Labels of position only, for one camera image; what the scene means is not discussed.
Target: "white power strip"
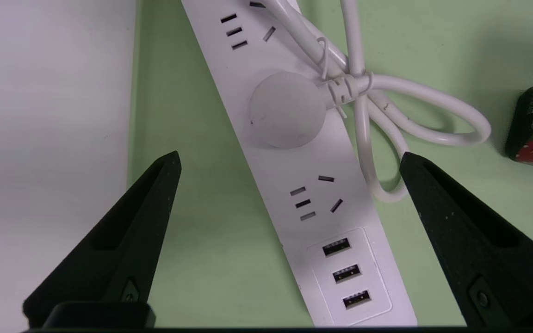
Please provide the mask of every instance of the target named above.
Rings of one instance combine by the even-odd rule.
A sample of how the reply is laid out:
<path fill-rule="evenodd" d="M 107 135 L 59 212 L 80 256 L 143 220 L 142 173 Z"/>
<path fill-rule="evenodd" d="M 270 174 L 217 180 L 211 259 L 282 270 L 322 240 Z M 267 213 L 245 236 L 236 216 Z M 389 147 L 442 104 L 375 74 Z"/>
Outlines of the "white power strip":
<path fill-rule="evenodd" d="M 339 114 L 329 111 L 317 137 L 294 149 L 266 145 L 250 126 L 262 80 L 319 69 L 259 2 L 182 3 L 314 324 L 416 325 Z"/>

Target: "green surface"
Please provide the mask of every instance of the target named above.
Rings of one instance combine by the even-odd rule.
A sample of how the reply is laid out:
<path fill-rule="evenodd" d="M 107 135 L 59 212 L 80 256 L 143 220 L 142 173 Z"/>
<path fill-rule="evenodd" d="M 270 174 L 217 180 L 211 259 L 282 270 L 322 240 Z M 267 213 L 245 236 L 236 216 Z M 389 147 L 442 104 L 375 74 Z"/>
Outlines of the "green surface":
<path fill-rule="evenodd" d="M 337 1 L 304 14 L 346 49 Z M 533 238 L 533 167 L 500 155 L 516 98 L 533 85 L 533 1 L 360 1 L 368 67 L 451 93 L 493 126 L 474 148 L 410 148 Z M 305 326 L 311 320 L 213 80 L 178 0 L 142 0 L 134 71 L 130 181 L 178 150 L 182 177 L 149 303 L 157 326 Z M 404 97 L 409 116 L 444 130 L 467 125 Z M 347 128 L 353 137 L 353 119 Z M 381 178 L 396 158 L 374 133 Z M 464 321 L 409 198 L 377 203 L 420 325 Z"/>

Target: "power cord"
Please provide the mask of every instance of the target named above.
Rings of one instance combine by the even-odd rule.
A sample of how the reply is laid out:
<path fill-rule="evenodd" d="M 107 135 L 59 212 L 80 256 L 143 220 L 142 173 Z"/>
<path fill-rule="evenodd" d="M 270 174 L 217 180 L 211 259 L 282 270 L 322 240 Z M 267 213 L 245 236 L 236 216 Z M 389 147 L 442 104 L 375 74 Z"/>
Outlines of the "power cord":
<path fill-rule="evenodd" d="M 287 0 L 264 0 L 263 4 L 305 54 L 320 65 L 323 79 L 328 78 L 316 86 L 300 74 L 279 73 L 258 85 L 250 101 L 251 123 L 267 143 L 287 149 L 302 146 L 319 133 L 326 110 L 336 108 L 344 116 L 341 105 L 354 102 L 357 152 L 362 173 L 373 195 L 389 203 L 397 202 L 408 192 L 402 179 L 391 191 L 381 187 L 373 161 L 370 118 L 389 137 L 398 158 L 409 151 L 400 129 L 423 140 L 448 146 L 475 145 L 489 137 L 489 122 L 465 102 L 422 84 L 394 76 L 374 76 L 366 71 L 356 0 L 341 0 L 349 57 Z M 383 90 L 404 93 L 448 110 L 468 122 L 474 131 L 444 133 L 421 126 L 402 114 Z"/>

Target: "usb port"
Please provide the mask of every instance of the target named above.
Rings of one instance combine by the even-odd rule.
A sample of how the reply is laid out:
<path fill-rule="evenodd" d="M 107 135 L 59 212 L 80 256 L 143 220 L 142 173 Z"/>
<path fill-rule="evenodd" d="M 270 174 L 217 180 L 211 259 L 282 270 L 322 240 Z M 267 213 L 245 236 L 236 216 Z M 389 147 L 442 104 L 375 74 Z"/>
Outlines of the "usb port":
<path fill-rule="evenodd" d="M 336 272 L 332 273 L 332 276 L 333 276 L 333 278 L 335 278 L 335 281 L 337 283 L 339 283 L 339 282 L 345 281 L 345 280 L 347 280 L 349 278 L 353 278 L 355 276 L 358 276 L 359 274 L 361 274 L 361 271 L 359 270 L 359 266 L 352 265 L 352 266 L 349 266 L 347 268 L 343 268 L 340 271 L 336 271 Z"/>
<path fill-rule="evenodd" d="M 350 247 L 351 247 L 351 244 L 349 244 L 349 240 L 347 238 L 343 238 L 342 240 L 337 240 L 336 242 L 332 242 L 328 245 L 324 245 L 322 247 L 322 250 L 324 251 L 324 255 L 328 257 L 329 255 L 332 255 L 344 249 L 348 249 Z"/>
<path fill-rule="evenodd" d="M 371 299 L 372 298 L 370 297 L 370 293 L 367 290 L 364 290 L 361 293 L 345 297 L 342 299 L 342 301 L 343 303 L 345 303 L 345 308 L 352 308 L 355 305 L 362 304 L 364 302 L 370 301 Z"/>

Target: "dark screw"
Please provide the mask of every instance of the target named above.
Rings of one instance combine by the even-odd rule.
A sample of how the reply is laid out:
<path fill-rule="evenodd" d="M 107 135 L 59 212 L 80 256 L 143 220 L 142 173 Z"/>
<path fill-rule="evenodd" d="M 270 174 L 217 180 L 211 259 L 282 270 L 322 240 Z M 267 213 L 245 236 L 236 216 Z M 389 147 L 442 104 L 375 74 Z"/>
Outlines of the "dark screw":
<path fill-rule="evenodd" d="M 489 307 L 489 297 L 482 291 L 479 291 L 478 294 L 476 294 L 476 299 L 478 300 L 478 304 L 483 308 Z"/>

